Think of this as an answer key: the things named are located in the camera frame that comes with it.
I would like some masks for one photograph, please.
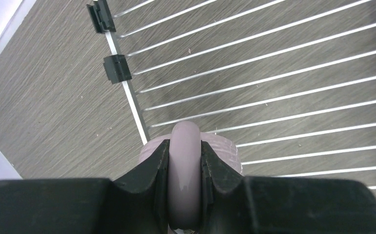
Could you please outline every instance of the black clip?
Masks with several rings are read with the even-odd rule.
[[[93,6],[87,4],[90,18],[96,33],[104,34],[106,31],[116,32],[115,23],[106,0],[93,1]]]
[[[112,84],[132,79],[129,66],[124,55],[111,55],[104,59],[104,70]]]

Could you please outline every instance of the metal frame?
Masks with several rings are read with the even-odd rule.
[[[120,55],[121,51],[116,34],[106,32],[105,35],[112,55]],[[135,119],[136,127],[138,128],[138,132],[140,138],[142,139],[142,143],[146,144],[148,141],[150,141],[150,137],[148,130],[146,128],[145,120],[143,119],[142,111],[139,107],[138,99],[136,98],[135,90],[133,89],[132,82],[130,80],[123,81],[122,85],[127,100],[129,101],[130,110],[132,111],[133,118]]]

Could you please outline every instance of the gray laminate floor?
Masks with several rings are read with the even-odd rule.
[[[141,2],[109,4],[119,13]],[[238,148],[243,162],[305,155],[244,165],[246,174],[376,167],[376,124],[365,125],[376,123],[376,25],[360,28],[376,23],[376,0],[285,0],[268,7],[264,5],[272,1],[217,0],[132,33],[203,2],[156,0],[115,19],[121,50],[129,55],[131,71],[139,73],[133,75],[136,90],[191,78],[138,95],[141,107],[261,82],[145,111],[147,125],[254,103],[192,118],[202,131],[257,123],[219,133],[240,145],[256,142]],[[95,34],[86,3],[90,1],[38,0],[0,55],[0,150],[24,178],[116,178],[137,163],[141,140],[122,87],[106,78],[102,58],[110,51],[105,37]],[[219,23],[251,9],[255,10]],[[309,20],[279,28],[303,19]],[[210,24],[214,26],[157,46]],[[344,32],[348,33],[281,51]],[[252,35],[253,39],[229,44]],[[149,46],[154,48],[140,51]],[[181,61],[155,67],[176,59]],[[337,84],[343,85],[324,88]],[[150,134],[170,133],[172,126],[152,128]],[[324,130],[333,131],[299,136]],[[352,148],[357,151],[306,155]],[[376,170],[361,170],[314,177],[352,178],[376,186]]]

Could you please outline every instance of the black plastic bracket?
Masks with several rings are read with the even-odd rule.
[[[104,34],[106,31],[116,32],[115,23],[106,0],[93,1],[93,6],[87,4],[90,18],[96,33]]]
[[[245,176],[202,142],[200,234],[376,234],[376,198],[352,180]]]
[[[129,66],[127,65],[124,55],[111,55],[105,57],[103,60],[104,70],[106,71],[107,78],[112,82],[112,84],[132,79]]]
[[[166,234],[169,140],[107,178],[0,181],[0,234]]]

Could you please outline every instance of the wood grain floor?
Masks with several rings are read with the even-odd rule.
[[[119,13],[141,0],[109,1]],[[125,35],[203,2],[157,0],[115,19]],[[124,54],[269,3],[218,0],[120,38]],[[128,57],[132,72],[318,15],[355,0],[286,0]],[[0,55],[0,150],[24,178],[106,176],[133,168],[141,140],[124,91],[102,67],[110,55],[85,4],[37,1]],[[376,0],[181,62],[134,75],[147,89],[376,23]],[[138,95],[142,108],[376,51],[376,27]],[[144,112],[148,125],[376,76],[376,54]],[[195,118],[202,131],[376,100],[376,80]],[[237,144],[376,122],[376,104],[220,133]],[[172,124],[152,128],[152,137]],[[376,145],[376,126],[239,148],[242,161]],[[289,175],[376,166],[376,149],[244,165],[246,174]],[[376,185],[376,170],[322,175]]]

